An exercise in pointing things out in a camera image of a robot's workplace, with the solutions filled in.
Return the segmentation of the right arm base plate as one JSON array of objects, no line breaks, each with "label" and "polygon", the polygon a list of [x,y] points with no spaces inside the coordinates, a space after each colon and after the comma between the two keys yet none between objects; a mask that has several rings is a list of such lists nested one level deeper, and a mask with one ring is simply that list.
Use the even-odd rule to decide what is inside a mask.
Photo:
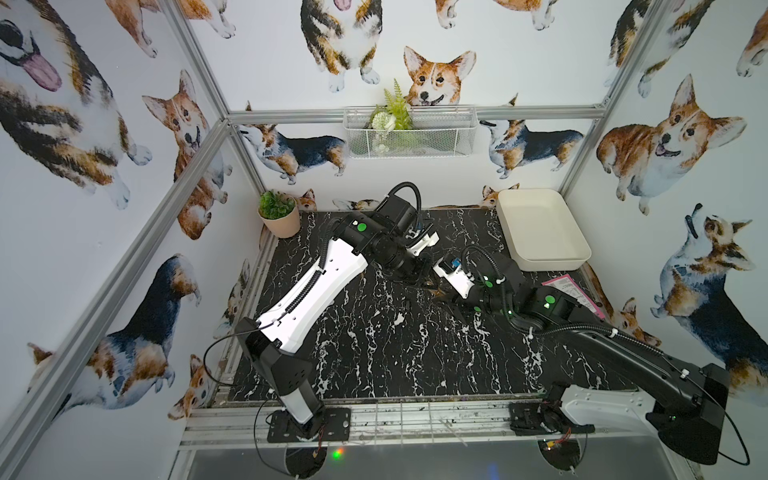
[{"label": "right arm base plate", "polygon": [[513,402],[508,405],[510,429],[517,435],[580,435],[593,434],[592,424],[574,423],[558,404],[546,402]]}]

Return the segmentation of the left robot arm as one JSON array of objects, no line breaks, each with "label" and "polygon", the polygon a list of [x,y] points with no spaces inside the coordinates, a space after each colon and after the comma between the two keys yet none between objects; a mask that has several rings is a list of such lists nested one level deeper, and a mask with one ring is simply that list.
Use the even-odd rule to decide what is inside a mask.
[{"label": "left robot arm", "polygon": [[353,210],[327,225],[319,257],[298,283],[258,318],[245,318],[236,328],[243,351],[300,427],[320,418],[322,403],[308,378],[312,365],[297,353],[337,295],[368,266],[394,283],[422,287],[430,281],[426,251],[438,236],[421,219],[422,200],[401,198],[404,189],[419,191],[414,183],[401,182],[374,210]]}]

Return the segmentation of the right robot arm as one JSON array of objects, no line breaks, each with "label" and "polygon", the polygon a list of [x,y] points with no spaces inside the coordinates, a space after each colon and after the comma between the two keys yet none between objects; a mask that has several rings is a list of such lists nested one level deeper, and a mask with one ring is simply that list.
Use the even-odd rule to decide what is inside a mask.
[{"label": "right robot arm", "polygon": [[567,293],[532,285],[517,264],[471,245],[440,259],[435,275],[452,288],[454,303],[533,338],[556,338],[625,377],[651,395],[645,418],[661,442],[703,465],[721,458],[730,376],[715,364],[697,366],[622,332]]}]

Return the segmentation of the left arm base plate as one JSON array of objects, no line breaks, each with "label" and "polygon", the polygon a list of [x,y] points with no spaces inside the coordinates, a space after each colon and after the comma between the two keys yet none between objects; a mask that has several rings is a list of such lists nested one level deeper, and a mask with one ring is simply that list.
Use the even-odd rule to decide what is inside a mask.
[{"label": "left arm base plate", "polygon": [[295,443],[300,441],[347,441],[350,438],[352,410],[350,408],[322,408],[305,424],[297,422],[285,411],[277,411],[268,420],[268,443]]}]

